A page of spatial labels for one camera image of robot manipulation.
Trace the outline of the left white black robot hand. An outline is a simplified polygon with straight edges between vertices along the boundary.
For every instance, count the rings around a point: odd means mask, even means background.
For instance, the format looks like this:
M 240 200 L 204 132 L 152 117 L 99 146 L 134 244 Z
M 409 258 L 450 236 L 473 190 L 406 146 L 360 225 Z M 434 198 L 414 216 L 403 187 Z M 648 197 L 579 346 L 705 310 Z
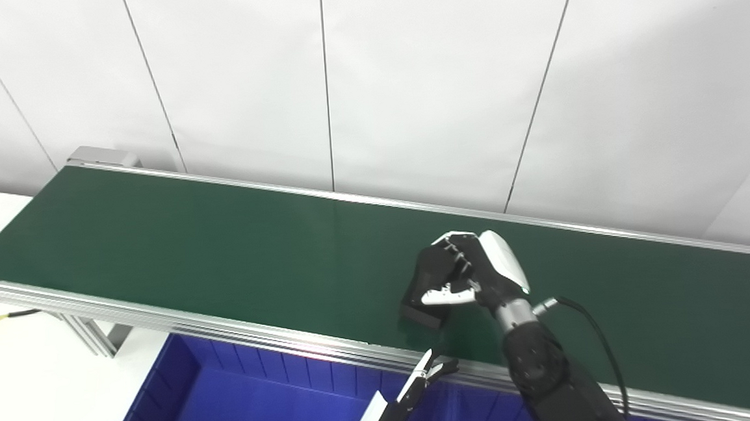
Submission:
M 386 400 L 380 391 L 375 391 L 359 421 L 408 421 L 430 385 L 443 376 L 459 371 L 458 358 L 443 357 L 437 362 L 440 356 L 441 352 L 437 349 L 428 349 L 409 373 L 394 400 Z

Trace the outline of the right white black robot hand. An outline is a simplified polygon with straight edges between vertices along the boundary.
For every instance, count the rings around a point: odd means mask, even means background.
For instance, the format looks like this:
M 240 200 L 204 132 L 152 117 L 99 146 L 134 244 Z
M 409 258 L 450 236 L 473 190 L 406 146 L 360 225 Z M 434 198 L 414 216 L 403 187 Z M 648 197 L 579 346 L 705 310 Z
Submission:
M 450 231 L 424 248 L 415 270 L 421 305 L 476 303 L 492 316 L 527 300 L 530 285 L 510 245 L 496 232 Z

